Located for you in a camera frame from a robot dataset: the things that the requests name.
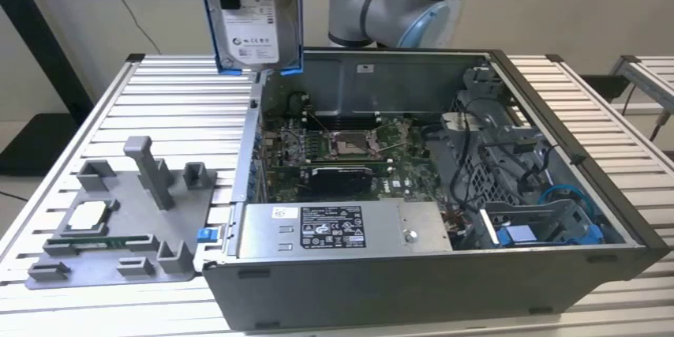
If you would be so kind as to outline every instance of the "hard drive label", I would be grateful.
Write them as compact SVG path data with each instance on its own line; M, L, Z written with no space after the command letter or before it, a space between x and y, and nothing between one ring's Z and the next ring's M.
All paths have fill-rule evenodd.
M361 207L302 207L304 249L366 247L366 225Z
M274 0L242 0L242 8L224 9L222 19L232 57L247 65L276 63L279 50Z

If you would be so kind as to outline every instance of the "sticker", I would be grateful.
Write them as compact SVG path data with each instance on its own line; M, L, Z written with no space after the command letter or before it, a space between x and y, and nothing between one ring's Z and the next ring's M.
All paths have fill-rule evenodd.
M296 219L299 213L298 207L274 207L272 219Z
M71 244L71 247L78 250L108 249L106 242L86 242L82 244Z
M75 207L67 224L72 230L91 230L102 222L106 211L104 201L86 201Z
M242 0L240 9L223 9L227 46L244 64L276 63L278 33L274 0Z
M366 226L361 207L302 207L304 249L366 247Z
M357 73L359 73L359 74L374 73L374 72L375 72L375 65L373 65L373 64L357 66Z

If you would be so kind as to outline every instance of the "white wall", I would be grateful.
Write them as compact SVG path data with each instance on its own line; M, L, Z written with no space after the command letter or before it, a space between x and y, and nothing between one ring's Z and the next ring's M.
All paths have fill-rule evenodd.
M102 95L130 53L155 53L119 0L36 0L84 85ZM211 54L203 0L127 0L164 54ZM327 45L327 0L304 0L304 39Z
M66 112L66 106L0 9L0 122L27 121L43 112Z
M453 47L559 54L606 73L621 54L674 54L674 0L465 0Z

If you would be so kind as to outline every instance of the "slotted aluminum surface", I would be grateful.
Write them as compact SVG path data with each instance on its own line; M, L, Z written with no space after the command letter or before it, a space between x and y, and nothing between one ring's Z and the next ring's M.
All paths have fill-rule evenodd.
M553 63L543 56L511 59L627 198L669 245L674 245L672 164L565 64ZM226 222L238 156L234 146L242 126L236 120L242 119L246 107L247 85L234 83L240 78L215 77L214 68L210 58L148 57L140 65L126 67L120 73L83 127L83 136L76 136L74 146L68 147L72 154L66 154L55 166L18 223L0 241L0 251L7 252L0 263L2 333L78 335L90 333L91 328L104 335L215 335L231 332L202 277L184 283L60 290L30 291L23 286L27 269L38 259L44 239L62 220L59 209L70 205L79 188L71 173L88 156L108 157L118 170L130 167L132 163L119 155L119 149L132 134L152 137L156 141L152 151L167 159L171 167L180 167L187 160L202 160L219 170L219 189L208 223ZM195 92L190 92L188 84L195 84ZM158 91L148 91L147 86L156 86ZM599 286L562 315L280 335L563 337L673 333L674 253L670 253L633 281Z
M670 112L674 112L674 57L622 57L613 68L613 73L629 79Z

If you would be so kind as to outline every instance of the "screw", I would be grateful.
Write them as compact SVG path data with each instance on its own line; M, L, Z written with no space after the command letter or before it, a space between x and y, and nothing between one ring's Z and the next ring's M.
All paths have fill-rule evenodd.
M402 232L402 234L405 235L405 241L406 241L407 243L417 242L417 240L418 240L418 237L419 237L419 236L418 236L418 234L417 234L417 232L415 232L414 230L409 230L409 229L406 229L406 230Z

